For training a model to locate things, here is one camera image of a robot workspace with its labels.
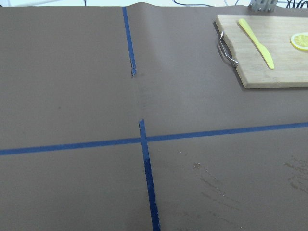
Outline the brown paper table cover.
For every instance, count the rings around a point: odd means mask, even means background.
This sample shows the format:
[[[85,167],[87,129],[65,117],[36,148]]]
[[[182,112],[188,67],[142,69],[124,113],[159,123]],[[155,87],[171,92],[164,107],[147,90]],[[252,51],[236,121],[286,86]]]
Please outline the brown paper table cover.
[[[307,230],[308,90],[245,88],[220,14],[1,7],[1,230]]]

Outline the wooden cutting board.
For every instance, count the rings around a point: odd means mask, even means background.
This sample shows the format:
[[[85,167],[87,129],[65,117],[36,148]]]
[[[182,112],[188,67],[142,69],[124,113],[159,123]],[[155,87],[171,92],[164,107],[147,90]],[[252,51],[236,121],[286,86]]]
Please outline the wooden cutting board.
[[[308,85],[308,52],[291,38],[308,31],[306,17],[217,15],[245,88],[293,88]]]

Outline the aluminium frame post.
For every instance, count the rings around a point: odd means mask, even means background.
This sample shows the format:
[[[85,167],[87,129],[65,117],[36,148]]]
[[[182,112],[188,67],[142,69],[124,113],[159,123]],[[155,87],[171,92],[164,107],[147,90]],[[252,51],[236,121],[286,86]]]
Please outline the aluminium frame post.
[[[277,0],[250,0],[248,8],[254,12],[272,12],[277,5]]]

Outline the lemon slice front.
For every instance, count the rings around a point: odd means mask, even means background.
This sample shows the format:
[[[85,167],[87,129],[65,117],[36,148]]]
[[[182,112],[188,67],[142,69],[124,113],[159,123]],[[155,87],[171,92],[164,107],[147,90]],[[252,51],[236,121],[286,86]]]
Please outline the lemon slice front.
[[[291,45],[301,51],[308,50],[308,33],[302,32],[293,34],[290,38]]]

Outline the yellow plastic knife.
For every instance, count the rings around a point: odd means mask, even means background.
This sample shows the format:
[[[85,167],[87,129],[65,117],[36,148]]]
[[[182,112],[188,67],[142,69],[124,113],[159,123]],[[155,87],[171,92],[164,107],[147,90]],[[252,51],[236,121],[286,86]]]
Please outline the yellow plastic knife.
[[[248,22],[245,19],[240,18],[238,20],[238,23],[245,31],[245,33],[248,35],[248,37],[252,40],[256,48],[259,50],[268,68],[274,70],[274,61],[269,50],[257,39],[256,35],[254,34]]]

